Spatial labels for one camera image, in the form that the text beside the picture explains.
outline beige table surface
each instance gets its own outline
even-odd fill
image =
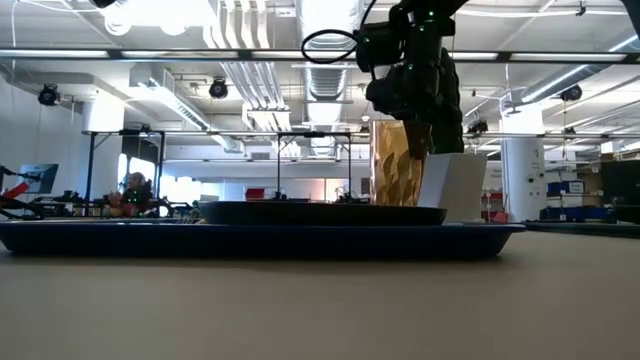
[[[485,262],[13,258],[0,359],[640,359],[640,240]]]

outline monitor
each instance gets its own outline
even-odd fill
[[[640,161],[624,160],[602,162],[602,190],[604,202],[640,205]]]
[[[26,182],[29,184],[29,190],[25,194],[51,194],[53,189],[53,183],[58,173],[58,164],[41,164],[41,165],[22,165],[20,167],[20,174],[30,175],[37,177],[40,180],[33,178],[18,178],[18,184]]]

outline red object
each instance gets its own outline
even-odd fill
[[[124,204],[122,205],[122,211],[126,216],[134,217],[138,215],[138,212],[140,211],[140,209],[138,209],[138,207],[133,204]]]
[[[509,222],[509,214],[504,211],[500,211],[493,217],[493,222],[506,224]]]
[[[245,193],[247,201],[264,199],[264,188],[249,188]]]
[[[488,222],[490,219],[493,219],[493,217],[496,216],[497,214],[498,214],[497,211],[482,210],[480,212],[480,217]]]
[[[8,197],[8,198],[12,198],[15,199],[18,196],[24,194],[25,192],[27,192],[27,190],[29,190],[29,184],[27,184],[26,182],[22,182],[20,183],[20,185],[14,187],[13,189],[7,191],[6,194],[4,194],[4,197]]]
[[[487,194],[482,194],[482,200],[487,200]],[[489,199],[502,200],[502,193],[489,193]]]

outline black tray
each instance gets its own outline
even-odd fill
[[[536,221],[525,226],[531,231],[640,239],[640,225]]]
[[[225,226],[126,222],[0,223],[15,254],[219,258],[482,258],[521,225]]]
[[[425,207],[219,201],[201,206],[209,224],[307,226],[440,225],[447,210]]]

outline white column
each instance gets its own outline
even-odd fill
[[[99,97],[93,102],[84,104],[83,107],[83,131],[119,131],[124,127],[124,103],[110,95]],[[104,135],[96,137],[96,145],[104,139]],[[84,142],[80,149],[85,155],[84,162],[84,187],[86,189],[86,174],[89,162],[88,141]],[[122,137],[112,135],[95,150],[93,155],[93,175],[91,181],[91,199],[102,197],[111,191],[116,191],[118,183],[118,160],[122,152]]]
[[[501,129],[507,133],[544,133],[542,110],[536,104],[502,111]],[[547,206],[542,139],[502,141],[502,184],[509,220],[539,220]]]

